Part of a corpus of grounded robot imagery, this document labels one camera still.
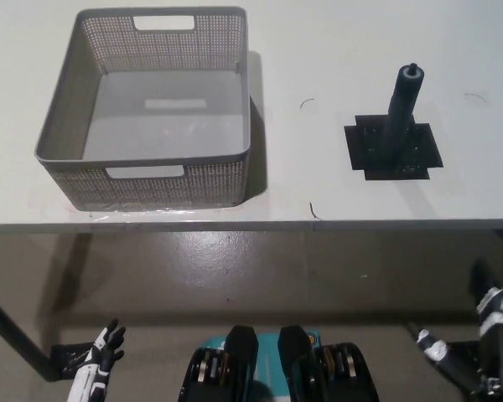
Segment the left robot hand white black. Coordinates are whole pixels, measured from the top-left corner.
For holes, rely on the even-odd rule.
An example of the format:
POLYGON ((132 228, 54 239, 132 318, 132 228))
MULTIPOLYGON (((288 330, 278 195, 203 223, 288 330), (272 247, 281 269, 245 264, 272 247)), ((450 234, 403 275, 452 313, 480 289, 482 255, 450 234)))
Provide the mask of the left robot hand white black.
POLYGON ((124 356, 120 349, 124 342, 125 327, 112 319, 101 331, 76 371, 67 398, 68 402, 103 402, 116 361, 124 356))

